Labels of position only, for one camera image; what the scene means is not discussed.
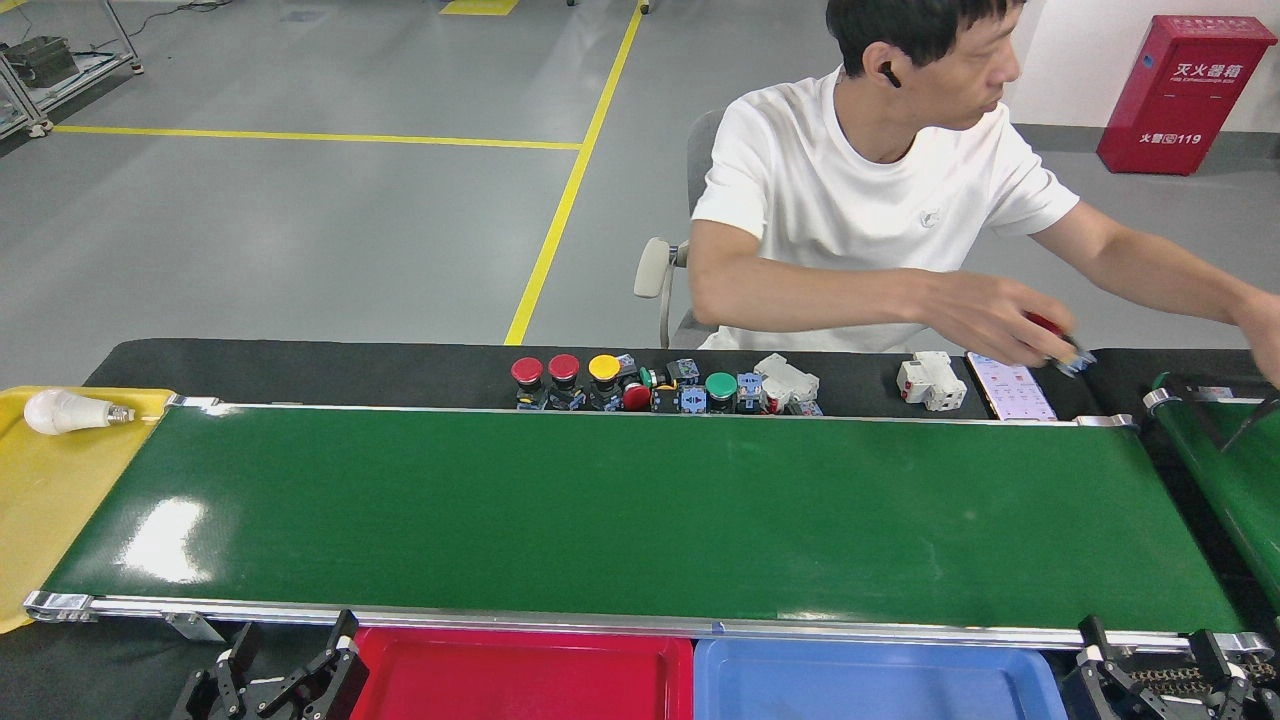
white t-shirt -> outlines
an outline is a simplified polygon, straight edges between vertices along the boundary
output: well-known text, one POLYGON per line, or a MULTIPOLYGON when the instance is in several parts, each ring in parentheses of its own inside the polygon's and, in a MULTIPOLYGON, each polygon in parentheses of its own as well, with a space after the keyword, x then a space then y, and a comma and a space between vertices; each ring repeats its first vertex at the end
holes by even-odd
MULTIPOLYGON (((1041 167, 1000 105, 966 131, 925 128, 891 164, 854 150, 836 120, 841 70, 748 94, 724 110, 694 219, 760 238, 759 256, 824 269, 960 269, 982 228, 1039 232, 1079 196, 1041 167)), ((709 350, 900 350, 918 324, 797 333, 722 327, 709 350)))

short black hair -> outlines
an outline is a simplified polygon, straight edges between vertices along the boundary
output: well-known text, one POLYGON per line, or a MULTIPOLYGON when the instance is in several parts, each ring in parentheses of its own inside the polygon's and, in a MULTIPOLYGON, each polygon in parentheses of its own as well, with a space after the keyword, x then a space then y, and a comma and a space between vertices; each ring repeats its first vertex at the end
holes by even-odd
POLYGON ((992 15, 1004 19, 1027 0, 829 0, 827 29, 840 44, 845 73, 863 74, 863 51, 888 42, 915 67, 941 60, 961 29, 992 15))

phone screen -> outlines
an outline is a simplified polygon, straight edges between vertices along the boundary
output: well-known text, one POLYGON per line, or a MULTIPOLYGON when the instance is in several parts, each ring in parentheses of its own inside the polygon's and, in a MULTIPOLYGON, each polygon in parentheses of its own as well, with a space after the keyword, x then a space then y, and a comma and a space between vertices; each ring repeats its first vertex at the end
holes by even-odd
POLYGON ((965 359, 997 419, 1057 420, 1027 365, 1005 365, 977 352, 965 352, 965 359))

red fire extinguisher box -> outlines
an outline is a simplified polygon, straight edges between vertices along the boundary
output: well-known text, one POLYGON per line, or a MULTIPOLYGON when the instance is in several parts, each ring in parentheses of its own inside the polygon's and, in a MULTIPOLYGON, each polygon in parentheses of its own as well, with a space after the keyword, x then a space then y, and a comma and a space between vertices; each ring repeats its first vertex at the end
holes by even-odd
POLYGON ((1156 15, 1098 156, 1114 173, 1199 168, 1267 47, 1257 18, 1156 15))

chair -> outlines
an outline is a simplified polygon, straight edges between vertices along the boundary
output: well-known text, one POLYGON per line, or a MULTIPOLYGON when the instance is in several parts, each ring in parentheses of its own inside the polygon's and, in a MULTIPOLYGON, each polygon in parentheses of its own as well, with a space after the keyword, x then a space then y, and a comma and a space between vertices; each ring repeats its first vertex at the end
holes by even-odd
MULTIPOLYGON (((707 190, 707 172, 712 169, 712 146, 716 143, 716 131, 719 129, 721 118, 724 109, 712 110, 694 122, 689 131, 689 214, 692 215, 698 206, 698 199, 707 190)), ((671 347, 669 311, 671 311, 671 283, 675 279, 676 268, 684 268, 689 259, 689 241, 673 246, 660 237, 650 238, 640 254, 640 264, 636 266, 636 279, 632 292, 639 297, 662 296, 662 310, 658 320, 658 338, 662 348, 671 347)), ((698 347, 707 340, 707 336, 716 332, 714 325, 704 325, 694 319, 692 311, 685 313, 676 327, 676 347, 698 347)))

